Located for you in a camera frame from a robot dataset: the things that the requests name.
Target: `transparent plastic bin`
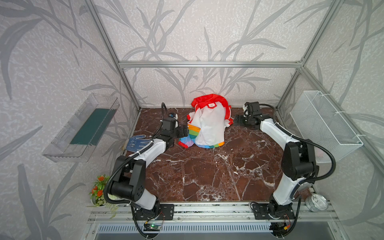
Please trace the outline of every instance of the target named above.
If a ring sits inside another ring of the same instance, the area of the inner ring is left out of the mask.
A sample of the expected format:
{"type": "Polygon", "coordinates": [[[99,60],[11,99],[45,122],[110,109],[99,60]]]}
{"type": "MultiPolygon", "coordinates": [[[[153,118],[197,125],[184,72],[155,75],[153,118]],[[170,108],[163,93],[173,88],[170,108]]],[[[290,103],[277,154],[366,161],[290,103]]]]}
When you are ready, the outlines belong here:
{"type": "Polygon", "coordinates": [[[120,106],[117,99],[91,93],[43,156],[54,162],[87,162],[120,106]]]}
{"type": "MultiPolygon", "coordinates": [[[[320,91],[304,91],[291,111],[303,138],[328,149],[336,161],[363,145],[337,109],[320,91]]],[[[318,163],[331,162],[326,153],[315,148],[318,163]]]]}

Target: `potted plant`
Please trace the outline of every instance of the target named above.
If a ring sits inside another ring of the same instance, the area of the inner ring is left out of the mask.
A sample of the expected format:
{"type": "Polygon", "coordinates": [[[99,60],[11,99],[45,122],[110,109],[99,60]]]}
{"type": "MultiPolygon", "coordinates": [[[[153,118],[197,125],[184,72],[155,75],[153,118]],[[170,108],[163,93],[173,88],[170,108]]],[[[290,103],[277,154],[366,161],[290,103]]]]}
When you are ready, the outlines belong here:
{"type": "MultiPolygon", "coordinates": [[[[92,191],[89,193],[91,195],[91,202],[94,207],[103,207],[107,206],[110,208],[111,212],[113,213],[112,217],[116,216],[116,211],[118,209],[117,204],[110,204],[105,201],[103,190],[105,188],[105,185],[107,184],[109,180],[109,176],[101,175],[97,177],[97,181],[94,182],[94,187],[92,191]]],[[[117,197],[111,194],[108,194],[108,197],[112,200],[117,200],[117,197]]]]}

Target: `leaf pattern wallpaper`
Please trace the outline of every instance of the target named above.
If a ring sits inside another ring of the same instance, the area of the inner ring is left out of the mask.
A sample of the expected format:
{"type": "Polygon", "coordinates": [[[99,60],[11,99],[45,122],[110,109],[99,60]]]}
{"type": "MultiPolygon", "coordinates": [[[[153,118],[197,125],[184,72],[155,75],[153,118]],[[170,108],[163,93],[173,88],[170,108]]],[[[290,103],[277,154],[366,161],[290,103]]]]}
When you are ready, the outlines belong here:
{"type": "MultiPolygon", "coordinates": [[[[383,16],[382,0],[344,1],[306,64],[382,153],[383,16]]],[[[297,127],[290,111],[305,90],[313,89],[300,77],[281,109],[291,131],[297,127]]],[[[321,168],[326,172],[329,166],[322,164],[321,168]]],[[[361,149],[340,160],[335,173],[316,186],[332,199],[350,239],[382,239],[384,177],[361,149]]]]}
{"type": "MultiPolygon", "coordinates": [[[[331,1],[95,0],[120,61],[298,61],[331,1]]],[[[294,69],[125,68],[142,106],[277,102],[294,69]]]]}
{"type": "Polygon", "coordinates": [[[0,239],[79,239],[137,111],[83,1],[0,1],[0,239]],[[90,93],[120,107],[87,163],[42,156],[90,93]]]}

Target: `jar lid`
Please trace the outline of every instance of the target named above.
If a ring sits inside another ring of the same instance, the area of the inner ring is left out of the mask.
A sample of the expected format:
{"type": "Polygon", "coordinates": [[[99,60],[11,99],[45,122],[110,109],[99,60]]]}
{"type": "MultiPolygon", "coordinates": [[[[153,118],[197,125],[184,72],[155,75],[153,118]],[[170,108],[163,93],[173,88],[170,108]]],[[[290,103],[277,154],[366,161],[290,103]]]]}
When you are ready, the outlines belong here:
{"type": "Polygon", "coordinates": [[[328,208],[327,200],[320,194],[313,194],[311,196],[311,201],[313,205],[320,211],[326,210],[328,208]]]}

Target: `blue glove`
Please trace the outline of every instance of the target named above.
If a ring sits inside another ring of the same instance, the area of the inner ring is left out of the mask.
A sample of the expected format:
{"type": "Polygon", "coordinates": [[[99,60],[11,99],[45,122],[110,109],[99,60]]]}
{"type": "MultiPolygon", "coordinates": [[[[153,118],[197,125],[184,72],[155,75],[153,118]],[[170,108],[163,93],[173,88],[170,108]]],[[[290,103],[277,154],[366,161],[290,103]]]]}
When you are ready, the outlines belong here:
{"type": "Polygon", "coordinates": [[[138,150],[145,147],[148,143],[150,143],[149,139],[143,139],[145,135],[136,135],[132,136],[127,144],[127,151],[137,152],[138,150]]]}

